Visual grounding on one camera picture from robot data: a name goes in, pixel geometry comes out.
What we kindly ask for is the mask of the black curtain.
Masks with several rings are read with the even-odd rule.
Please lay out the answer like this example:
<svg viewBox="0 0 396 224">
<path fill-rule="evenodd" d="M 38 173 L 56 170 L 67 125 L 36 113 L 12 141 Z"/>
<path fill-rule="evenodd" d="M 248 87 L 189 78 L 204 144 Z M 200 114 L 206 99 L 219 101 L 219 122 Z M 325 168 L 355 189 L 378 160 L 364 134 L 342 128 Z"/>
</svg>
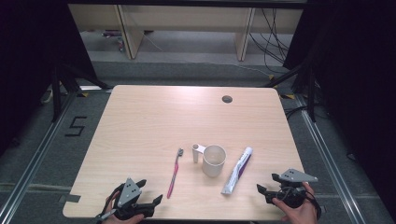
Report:
<svg viewBox="0 0 396 224">
<path fill-rule="evenodd" d="M 0 156 L 56 75 L 97 81 L 66 0 L 0 0 Z"/>
<path fill-rule="evenodd" d="M 329 27 L 313 71 L 351 152 L 396 221 L 396 0 L 307 0 L 284 66 Z"/>
</svg>

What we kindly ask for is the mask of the person's right hand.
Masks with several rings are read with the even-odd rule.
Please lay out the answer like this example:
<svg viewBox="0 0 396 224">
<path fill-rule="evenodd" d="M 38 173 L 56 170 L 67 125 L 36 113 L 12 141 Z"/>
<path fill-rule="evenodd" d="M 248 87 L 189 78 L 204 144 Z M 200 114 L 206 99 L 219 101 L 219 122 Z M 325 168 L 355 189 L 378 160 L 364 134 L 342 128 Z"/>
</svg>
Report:
<svg viewBox="0 0 396 224">
<path fill-rule="evenodd" d="M 306 199 L 297 208 L 290 208 L 277 198 L 272 199 L 275 206 L 285 214 L 281 221 L 289 222 L 290 224 L 318 224 L 317 208 L 313 204 L 314 191 L 307 182 L 304 182 L 303 186 L 306 190 Z"/>
</svg>

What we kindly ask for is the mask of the black metal stand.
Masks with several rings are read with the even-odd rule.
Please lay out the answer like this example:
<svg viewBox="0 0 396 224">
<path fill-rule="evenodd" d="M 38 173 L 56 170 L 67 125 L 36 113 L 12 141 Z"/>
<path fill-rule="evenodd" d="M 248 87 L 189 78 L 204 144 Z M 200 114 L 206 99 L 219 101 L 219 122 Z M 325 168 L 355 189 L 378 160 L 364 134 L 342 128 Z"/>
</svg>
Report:
<svg viewBox="0 0 396 224">
<path fill-rule="evenodd" d="M 308 117 L 311 118 L 313 122 L 316 121 L 315 118 L 315 74 L 312 66 L 307 60 L 304 60 L 301 64 L 297 65 L 293 69 L 284 75 L 270 81 L 268 84 L 264 85 L 264 88 L 273 88 L 274 86 L 286 81 L 287 79 L 296 76 L 292 89 L 294 91 L 301 91 L 303 89 L 304 83 L 307 87 L 307 113 Z"/>
<path fill-rule="evenodd" d="M 112 86 L 99 80 L 95 73 L 92 75 L 85 73 L 67 63 L 56 63 L 51 71 L 51 87 L 53 97 L 53 118 L 57 120 L 62 112 L 62 100 L 60 87 L 64 86 L 68 93 L 77 93 L 81 87 L 77 83 L 77 78 L 85 79 L 103 90 L 111 90 Z"/>
</svg>

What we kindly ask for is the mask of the metal floor rail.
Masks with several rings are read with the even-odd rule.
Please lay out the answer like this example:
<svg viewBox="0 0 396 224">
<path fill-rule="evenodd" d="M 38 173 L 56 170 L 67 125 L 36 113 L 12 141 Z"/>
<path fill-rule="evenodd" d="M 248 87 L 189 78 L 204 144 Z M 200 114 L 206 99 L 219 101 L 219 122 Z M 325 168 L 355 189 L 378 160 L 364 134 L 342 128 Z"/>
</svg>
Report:
<svg viewBox="0 0 396 224">
<path fill-rule="evenodd" d="M 60 115 L 58 116 L 58 118 L 55 121 L 53 121 L 50 124 L 45 136 L 43 137 L 42 141 L 40 142 L 40 145 L 36 149 L 36 152 L 35 152 L 33 158 L 29 161 L 21 178 L 14 185 L 12 191 L 10 192 L 9 196 L 7 197 L 5 204 L 1 207 L 1 209 L 0 209 L 0 224 L 9 224 L 9 222 L 13 218 L 15 212 L 17 211 L 19 205 L 21 204 L 21 201 L 22 201 L 30 183 L 32 182 L 33 178 L 35 177 L 35 174 L 38 171 L 42 161 L 46 157 L 46 155 L 50 149 L 50 145 L 53 142 L 55 135 L 59 131 L 70 105 L 73 103 L 73 101 L 76 97 L 77 97 L 77 95 L 75 93 L 68 93 L 67 96 L 65 97 L 64 104 L 61 107 Z"/>
<path fill-rule="evenodd" d="M 326 170 L 334 184 L 338 196 L 340 197 L 340 200 L 346 209 L 351 223 L 366 224 L 366 220 L 361 213 L 360 207 L 355 200 L 350 188 L 348 187 L 347 182 L 342 176 L 337 164 L 335 163 L 335 160 L 331 155 L 328 145 L 326 144 L 318 128 L 318 125 L 311 119 L 307 111 L 304 110 L 302 112 L 302 116 L 304 118 L 305 125 L 307 126 L 307 129 L 315 142 L 318 153 L 320 154 Z"/>
</svg>

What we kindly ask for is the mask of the white purple toothpaste tube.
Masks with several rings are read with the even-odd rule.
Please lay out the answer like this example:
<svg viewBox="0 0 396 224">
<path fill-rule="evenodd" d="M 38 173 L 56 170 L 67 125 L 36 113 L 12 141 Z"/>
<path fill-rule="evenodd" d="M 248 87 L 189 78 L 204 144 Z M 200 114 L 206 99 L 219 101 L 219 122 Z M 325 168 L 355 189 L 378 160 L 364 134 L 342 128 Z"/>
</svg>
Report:
<svg viewBox="0 0 396 224">
<path fill-rule="evenodd" d="M 248 161 L 251 158 L 252 153 L 253 153 L 253 148 L 246 147 L 246 149 L 238 159 L 236 165 L 234 166 L 232 173 L 230 174 L 227 182 L 225 183 L 221 191 L 221 194 L 231 195 L 233 193 L 233 190 L 237 182 L 239 181 L 239 178 L 244 173 L 244 170 L 248 164 Z"/>
</svg>

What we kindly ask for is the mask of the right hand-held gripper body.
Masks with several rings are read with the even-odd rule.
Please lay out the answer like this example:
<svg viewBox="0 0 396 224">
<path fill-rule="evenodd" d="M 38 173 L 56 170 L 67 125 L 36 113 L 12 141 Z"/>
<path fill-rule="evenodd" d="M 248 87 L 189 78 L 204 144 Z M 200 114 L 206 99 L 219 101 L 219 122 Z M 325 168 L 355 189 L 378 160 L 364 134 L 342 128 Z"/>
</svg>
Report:
<svg viewBox="0 0 396 224">
<path fill-rule="evenodd" d="M 306 197 L 304 182 L 318 182 L 317 177 L 292 168 L 279 177 L 281 179 L 280 190 L 270 191 L 270 194 L 266 196 L 266 202 L 273 203 L 272 199 L 277 198 L 291 208 L 297 208 L 303 204 Z"/>
</svg>

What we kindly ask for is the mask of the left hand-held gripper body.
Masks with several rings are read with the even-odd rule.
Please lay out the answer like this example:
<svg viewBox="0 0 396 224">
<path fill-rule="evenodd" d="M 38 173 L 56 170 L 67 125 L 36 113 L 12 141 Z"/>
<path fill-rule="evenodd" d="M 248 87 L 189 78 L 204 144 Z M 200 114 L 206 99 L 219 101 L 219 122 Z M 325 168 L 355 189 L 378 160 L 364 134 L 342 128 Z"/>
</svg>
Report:
<svg viewBox="0 0 396 224">
<path fill-rule="evenodd" d="M 133 216 L 142 214 L 144 217 L 152 217 L 154 209 L 147 208 L 147 203 L 139 204 L 142 188 L 139 188 L 132 178 L 128 177 L 126 182 L 121 185 L 120 194 L 116 197 L 113 208 L 114 216 L 120 220 L 126 220 Z"/>
</svg>

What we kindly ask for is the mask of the person's left hand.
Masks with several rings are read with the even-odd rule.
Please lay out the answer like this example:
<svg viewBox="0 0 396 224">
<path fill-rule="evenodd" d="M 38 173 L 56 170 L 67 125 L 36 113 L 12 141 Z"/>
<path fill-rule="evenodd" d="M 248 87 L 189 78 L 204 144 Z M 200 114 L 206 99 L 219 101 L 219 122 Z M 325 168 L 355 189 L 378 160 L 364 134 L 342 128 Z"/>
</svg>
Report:
<svg viewBox="0 0 396 224">
<path fill-rule="evenodd" d="M 116 192 L 111 198 L 107 197 L 107 199 L 109 200 L 109 203 L 106 207 L 107 213 L 112 210 L 112 205 L 119 194 L 119 192 Z M 142 221 L 144 218 L 145 217 L 142 214 L 139 214 L 126 220 L 120 220 L 114 215 L 111 215 L 106 220 L 104 220 L 102 224 L 139 224 L 139 222 Z"/>
</svg>

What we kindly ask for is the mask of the light wooden desk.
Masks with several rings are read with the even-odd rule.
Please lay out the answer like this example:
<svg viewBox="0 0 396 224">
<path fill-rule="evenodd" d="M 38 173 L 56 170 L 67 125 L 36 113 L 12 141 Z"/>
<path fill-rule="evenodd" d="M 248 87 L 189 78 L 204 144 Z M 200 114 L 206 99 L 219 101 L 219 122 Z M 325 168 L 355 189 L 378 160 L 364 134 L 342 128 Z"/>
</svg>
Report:
<svg viewBox="0 0 396 224">
<path fill-rule="evenodd" d="M 245 60 L 248 36 L 254 33 L 292 35 L 300 9 L 253 7 L 159 7 L 70 4 L 80 30 L 119 30 L 127 57 L 136 57 L 145 31 L 195 31 L 234 34 L 237 60 Z"/>
</svg>

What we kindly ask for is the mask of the white cup with handle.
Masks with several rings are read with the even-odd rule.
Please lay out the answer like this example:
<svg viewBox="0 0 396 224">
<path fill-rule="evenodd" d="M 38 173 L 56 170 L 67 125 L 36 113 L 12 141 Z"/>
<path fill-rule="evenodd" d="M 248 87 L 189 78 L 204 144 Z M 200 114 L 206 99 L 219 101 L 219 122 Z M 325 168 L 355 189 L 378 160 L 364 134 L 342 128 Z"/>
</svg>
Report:
<svg viewBox="0 0 396 224">
<path fill-rule="evenodd" d="M 209 177 L 219 176 L 227 159 L 226 150 L 217 145 L 204 147 L 194 144 L 192 146 L 192 156 L 194 163 L 197 163 L 199 156 L 202 156 L 202 170 Z"/>
</svg>

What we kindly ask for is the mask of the pink toothbrush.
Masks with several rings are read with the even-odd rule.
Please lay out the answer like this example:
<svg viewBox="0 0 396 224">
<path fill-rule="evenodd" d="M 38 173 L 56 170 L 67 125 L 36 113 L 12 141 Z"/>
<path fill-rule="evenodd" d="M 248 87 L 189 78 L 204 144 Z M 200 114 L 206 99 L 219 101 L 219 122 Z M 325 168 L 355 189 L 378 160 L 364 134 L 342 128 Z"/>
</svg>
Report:
<svg viewBox="0 0 396 224">
<path fill-rule="evenodd" d="M 174 171 L 173 171 L 172 179 L 171 179 L 171 182 L 170 182 L 167 194 L 166 194 L 166 198 L 167 199 L 170 199 L 170 197 L 172 195 L 172 192 L 173 192 L 173 189 L 174 189 L 174 185 L 175 185 L 175 182 L 176 182 L 176 177 L 177 177 L 178 160 L 179 160 L 180 157 L 182 157 L 183 153 L 184 153 L 184 149 L 183 148 L 179 148 L 177 150 L 177 155 L 176 155 L 175 162 L 174 162 Z"/>
</svg>

